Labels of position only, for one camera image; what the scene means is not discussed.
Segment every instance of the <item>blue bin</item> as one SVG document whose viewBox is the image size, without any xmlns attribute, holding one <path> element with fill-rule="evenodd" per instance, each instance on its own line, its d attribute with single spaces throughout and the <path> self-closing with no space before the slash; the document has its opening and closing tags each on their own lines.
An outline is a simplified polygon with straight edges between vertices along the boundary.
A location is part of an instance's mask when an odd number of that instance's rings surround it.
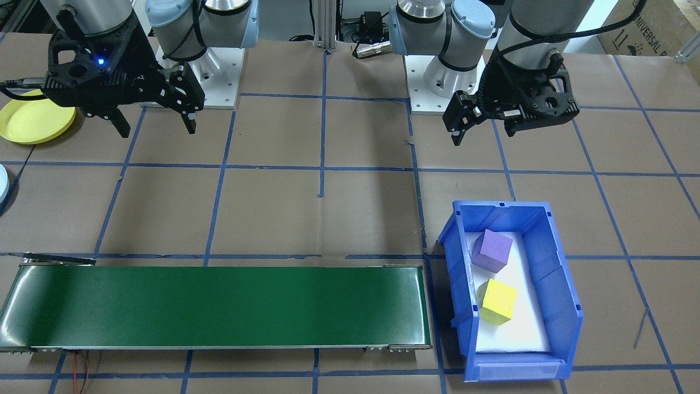
<svg viewBox="0 0 700 394">
<path fill-rule="evenodd" d="M 548 203 L 455 201 L 440 237 L 444 244 L 464 381 L 568 379 L 583 311 Z M 479 306 L 466 233 L 513 231 L 522 235 L 530 278 L 547 330 L 549 353 L 477 353 Z"/>
</svg>

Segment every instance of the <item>conveyor belt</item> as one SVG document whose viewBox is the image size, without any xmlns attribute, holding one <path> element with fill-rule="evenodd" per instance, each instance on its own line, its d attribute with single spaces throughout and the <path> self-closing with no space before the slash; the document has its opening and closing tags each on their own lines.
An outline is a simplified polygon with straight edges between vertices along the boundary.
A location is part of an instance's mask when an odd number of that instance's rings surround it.
<svg viewBox="0 0 700 394">
<path fill-rule="evenodd" d="M 22 266 L 0 349 L 430 348 L 417 267 Z"/>
</svg>

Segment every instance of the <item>cardboard box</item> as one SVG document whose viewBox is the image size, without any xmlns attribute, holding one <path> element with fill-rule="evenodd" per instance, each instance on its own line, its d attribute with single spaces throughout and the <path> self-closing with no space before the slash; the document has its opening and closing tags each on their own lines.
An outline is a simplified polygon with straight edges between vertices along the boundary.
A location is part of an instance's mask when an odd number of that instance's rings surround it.
<svg viewBox="0 0 700 394">
<path fill-rule="evenodd" d="M 638 0 L 619 0 L 605 25 L 625 19 Z M 700 0 L 647 0 L 629 25 L 598 35 L 612 55 L 674 56 L 700 30 Z M 688 63 L 700 83 L 700 54 Z"/>
</svg>

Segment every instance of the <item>yellow plate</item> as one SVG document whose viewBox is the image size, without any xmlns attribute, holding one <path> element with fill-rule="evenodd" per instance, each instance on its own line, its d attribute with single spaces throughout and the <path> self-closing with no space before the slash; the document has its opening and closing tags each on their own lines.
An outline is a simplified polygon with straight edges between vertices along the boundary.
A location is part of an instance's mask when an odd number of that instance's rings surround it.
<svg viewBox="0 0 700 394">
<path fill-rule="evenodd" d="M 23 96 L 40 95 L 33 90 Z M 52 140 L 73 123 L 74 107 L 59 107 L 53 101 L 10 101 L 0 110 L 0 136 L 18 144 L 40 144 Z"/>
</svg>

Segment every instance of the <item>metal post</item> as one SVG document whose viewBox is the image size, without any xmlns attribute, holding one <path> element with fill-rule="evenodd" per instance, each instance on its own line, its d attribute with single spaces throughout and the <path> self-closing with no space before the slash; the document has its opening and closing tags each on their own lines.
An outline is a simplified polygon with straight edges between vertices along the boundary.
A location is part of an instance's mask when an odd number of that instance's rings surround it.
<svg viewBox="0 0 700 394">
<path fill-rule="evenodd" d="M 335 6 L 336 0 L 316 0 L 316 33 L 314 45 L 335 50 Z"/>
<path fill-rule="evenodd" d="M 698 50 L 700 50 L 700 32 L 697 32 L 697 34 L 673 56 L 673 59 L 678 64 L 685 64 Z"/>
</svg>

